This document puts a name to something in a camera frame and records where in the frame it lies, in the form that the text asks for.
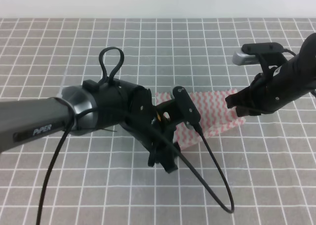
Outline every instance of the zigzag pattern fabric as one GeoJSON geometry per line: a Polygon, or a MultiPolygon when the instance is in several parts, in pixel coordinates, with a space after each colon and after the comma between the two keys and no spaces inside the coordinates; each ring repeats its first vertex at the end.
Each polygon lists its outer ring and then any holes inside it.
{"type": "MultiPolygon", "coordinates": [[[[244,117],[237,117],[235,108],[228,109],[225,98],[237,93],[237,90],[189,93],[193,103],[201,115],[201,127],[205,138],[223,133],[246,122],[244,117]]],[[[157,104],[171,100],[169,93],[157,93],[157,104]]],[[[181,150],[202,142],[195,130],[188,129],[184,123],[177,125],[174,142],[178,142],[181,150]]]]}

